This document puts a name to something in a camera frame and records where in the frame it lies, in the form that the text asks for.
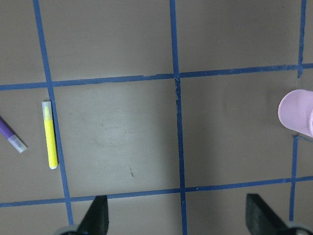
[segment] scuff mark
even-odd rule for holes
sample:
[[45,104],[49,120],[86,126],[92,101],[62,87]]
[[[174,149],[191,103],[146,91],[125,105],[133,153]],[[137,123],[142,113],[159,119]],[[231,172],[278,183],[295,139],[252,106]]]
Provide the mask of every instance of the scuff mark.
[[134,177],[133,169],[131,168],[131,166],[130,166],[130,165],[129,165],[129,170],[131,171],[131,175],[132,175],[132,177]]

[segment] gray floor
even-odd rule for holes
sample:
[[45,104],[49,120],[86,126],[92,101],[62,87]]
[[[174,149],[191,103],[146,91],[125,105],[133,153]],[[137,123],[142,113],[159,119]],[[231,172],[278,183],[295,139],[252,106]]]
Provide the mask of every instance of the gray floor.
[[[47,163],[41,102],[49,92],[33,1],[2,1],[0,115],[28,149],[19,154],[0,136],[1,234],[51,235],[69,224],[65,201],[78,224],[100,194],[111,195],[110,235],[182,234],[175,79],[56,83],[172,76],[169,1],[39,3],[70,198],[64,172]],[[307,67],[297,78],[300,18],[300,0],[176,0],[189,235],[247,235],[249,192],[288,221],[291,183],[283,181],[291,179],[297,133],[280,124],[277,108],[292,90],[313,91],[313,0],[306,5]],[[223,73],[280,65],[294,66]],[[212,70],[220,71],[188,73]],[[297,179],[312,179],[312,139],[298,140]],[[195,189],[201,186],[229,189]],[[152,195],[136,194],[142,191]],[[296,183],[294,219],[311,227],[312,197],[313,181]]]

